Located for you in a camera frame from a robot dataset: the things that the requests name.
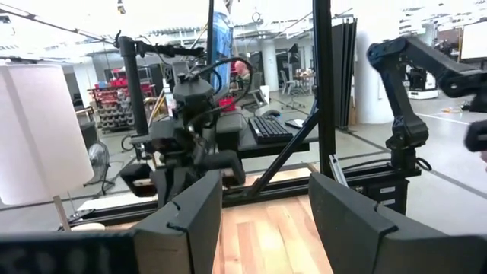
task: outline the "keyboard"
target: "keyboard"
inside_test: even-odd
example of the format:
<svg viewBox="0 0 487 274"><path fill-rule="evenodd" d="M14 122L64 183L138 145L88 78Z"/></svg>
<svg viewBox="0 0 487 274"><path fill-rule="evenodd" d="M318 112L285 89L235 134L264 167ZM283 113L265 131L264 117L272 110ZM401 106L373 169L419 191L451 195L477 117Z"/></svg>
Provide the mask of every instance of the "keyboard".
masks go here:
<svg viewBox="0 0 487 274"><path fill-rule="evenodd" d="M251 117L248 123L257 144L289 142L293 137L274 116Z"/></svg>

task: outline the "cable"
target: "cable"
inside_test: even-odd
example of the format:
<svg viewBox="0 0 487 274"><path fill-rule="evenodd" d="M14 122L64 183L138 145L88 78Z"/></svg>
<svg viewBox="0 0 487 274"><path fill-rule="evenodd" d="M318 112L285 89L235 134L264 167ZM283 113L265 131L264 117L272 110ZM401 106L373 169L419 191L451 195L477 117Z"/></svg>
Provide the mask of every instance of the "cable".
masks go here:
<svg viewBox="0 0 487 274"><path fill-rule="evenodd" d="M245 59L243 59L241 57L231 57L231 58L226 58L226 59L219 60L215 64L209 65L206 68L202 69L195 76L199 76L199 75L204 74L204 73L206 73L208 71L211 71L212 69L214 69L214 68L216 68L216 67L218 67L220 65L223 65L223 64L226 64L226 63L229 63L229 62L233 62L233 61L241 61L241 62L243 62L247 66L247 70L249 71L249 76L250 76L249 77L249 83L252 83L252 79L253 79L253 68L252 68L252 65L247 60L245 60ZM201 114L195 116L193 119L191 119L189 121L189 124L190 125L194 125L195 122L197 122L199 119L203 118L206 115L209 115L209 114L212 114L212 113L216 113L216 112L219 112L219 111L222 111L222 110L226 110L227 108L232 107L233 105L235 105L236 103L238 103L240 100L242 100L244 97L246 97L249 94L250 86L251 86L251 84L247 85L247 88L242 93L242 95L240 95L237 99L235 99L234 101L232 101L230 104L227 104L227 105L224 105L224 106L221 106L221 107L216 107L214 109L211 109L211 110L208 110L208 111L206 111L204 113L201 113Z"/></svg>
<svg viewBox="0 0 487 274"><path fill-rule="evenodd" d="M377 163L382 163L382 162L387 162L387 161L390 161L390 158L384 158L384 159L377 159L377 160L372 160L372 161L366 161L366 162L362 162L362 163L358 163L358 164L353 164L353 165L350 165L348 167L342 167L342 170L345 171L345 170L351 170L351 169L354 169L354 168L357 168L357 167L363 167L365 165L369 165L369 164L377 164ZM416 158L416 164L423 170L426 170L426 171L432 171L433 170L433 167L423 158L420 158L420 157L417 157Z"/></svg>
<svg viewBox="0 0 487 274"><path fill-rule="evenodd" d="M195 69L197 68L205 68L205 65L195 65L193 66L189 72L192 72L194 71ZM222 85L223 85L223 80L221 80L221 75L216 71L215 68L212 69L212 73L216 76L217 78L217 81L218 81L218 88L215 90L215 92L213 93L213 95L217 94L218 92L220 92L221 88L222 88Z"/></svg>
<svg viewBox="0 0 487 274"><path fill-rule="evenodd" d="M125 145L123 144L125 142L125 140L127 140L128 138L130 138L131 136L130 135L127 135L125 137L122 138L122 141L120 142L120 146L122 147L122 150L123 151L131 151L132 149L135 148L134 145L132 145L131 148L126 148Z"/></svg>
<svg viewBox="0 0 487 274"><path fill-rule="evenodd" d="M342 167L342 170L343 171L345 171L345 170L351 170L351 169L354 169L354 168L357 168L357 167L363 167L363 166L369 165L369 164L382 163L382 162L385 162L385 161L390 161L390 158L387 158L387 159L377 159L377 160L366 161L366 162L362 162L362 163L358 163L358 164L353 164L353 165L350 165L348 167Z"/></svg>

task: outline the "whiteboard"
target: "whiteboard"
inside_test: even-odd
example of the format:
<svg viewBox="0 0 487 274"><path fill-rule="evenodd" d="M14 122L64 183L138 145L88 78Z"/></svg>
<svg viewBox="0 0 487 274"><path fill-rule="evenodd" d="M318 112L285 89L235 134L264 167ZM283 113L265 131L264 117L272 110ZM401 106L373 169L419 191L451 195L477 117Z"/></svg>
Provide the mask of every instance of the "whiteboard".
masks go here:
<svg viewBox="0 0 487 274"><path fill-rule="evenodd" d="M463 27L461 59L487 58L487 21Z"/></svg>

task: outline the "chair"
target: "chair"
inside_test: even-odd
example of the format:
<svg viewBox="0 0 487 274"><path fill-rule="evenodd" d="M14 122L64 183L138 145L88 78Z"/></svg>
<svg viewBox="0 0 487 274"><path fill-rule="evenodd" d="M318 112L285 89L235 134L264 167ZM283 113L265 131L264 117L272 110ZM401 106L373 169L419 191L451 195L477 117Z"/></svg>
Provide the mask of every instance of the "chair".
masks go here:
<svg viewBox="0 0 487 274"><path fill-rule="evenodd" d="M284 81L282 94L284 94L287 90L288 95L291 95L291 101L286 105L284 105L283 107L281 107L281 109L282 110L285 108L296 109L298 107L306 107L305 104L295 100L296 97L304 95L303 90L297 87L296 81L288 81L288 79L286 78L286 74L282 70L281 70L281 76L282 76L282 80Z"/></svg>
<svg viewBox="0 0 487 274"><path fill-rule="evenodd" d="M286 91L288 92L288 95L291 93L292 88L296 88L296 81L288 81L288 78L286 77L286 73L281 70L281 78L282 78L282 94L285 94Z"/></svg>
<svg viewBox="0 0 487 274"><path fill-rule="evenodd" d="M257 72L252 77L252 83L250 83L250 91L248 95L238 103L241 108L256 115L256 111L267 105L264 100L264 95L260 90L260 85L262 83L262 72Z"/></svg>

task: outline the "vertical metal pole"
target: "vertical metal pole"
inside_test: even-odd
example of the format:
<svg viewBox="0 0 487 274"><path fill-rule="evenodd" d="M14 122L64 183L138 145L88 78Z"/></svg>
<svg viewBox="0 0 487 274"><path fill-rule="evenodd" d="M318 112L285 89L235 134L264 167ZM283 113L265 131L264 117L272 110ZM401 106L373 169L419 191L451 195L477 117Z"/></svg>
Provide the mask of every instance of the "vertical metal pole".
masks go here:
<svg viewBox="0 0 487 274"><path fill-rule="evenodd" d="M54 206L58 211L59 219L61 220L62 228L64 231L71 231L71 227L69 226L68 217L66 216L66 212L64 211L64 206L62 206L62 200L59 195L53 197Z"/></svg>
<svg viewBox="0 0 487 274"><path fill-rule="evenodd" d="M120 55L123 57L125 73L129 85L130 103L134 113L135 130L138 135L147 135L147 116L145 115L144 98L140 89L140 79L137 69L137 51L135 43L129 37L120 37Z"/></svg>
<svg viewBox="0 0 487 274"><path fill-rule="evenodd" d="M215 13L215 0L210 0L208 4L208 30L206 31L206 65L216 62L216 56L213 56L213 14ZM206 76L208 83L212 82L212 74Z"/></svg>
<svg viewBox="0 0 487 274"><path fill-rule="evenodd" d="M320 117L320 171L333 178L329 156L336 153L335 110L333 107L333 50L330 0L313 0L314 69Z"/></svg>

